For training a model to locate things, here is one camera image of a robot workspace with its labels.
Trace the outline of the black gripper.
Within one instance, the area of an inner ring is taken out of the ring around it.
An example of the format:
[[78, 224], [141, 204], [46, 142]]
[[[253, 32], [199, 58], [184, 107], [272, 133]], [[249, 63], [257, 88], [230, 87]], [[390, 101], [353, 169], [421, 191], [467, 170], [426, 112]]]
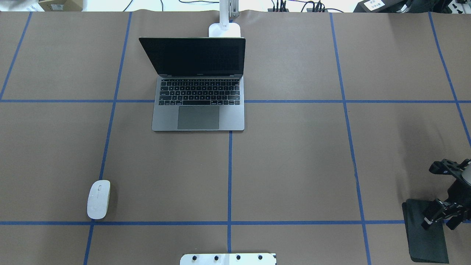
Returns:
[[428, 230], [434, 222], [449, 219], [446, 226], [455, 230], [461, 223], [470, 220], [470, 159], [466, 158], [460, 164], [448, 159], [434, 161], [429, 172], [453, 176], [455, 181], [447, 190], [446, 200], [435, 199], [422, 212], [422, 228]]

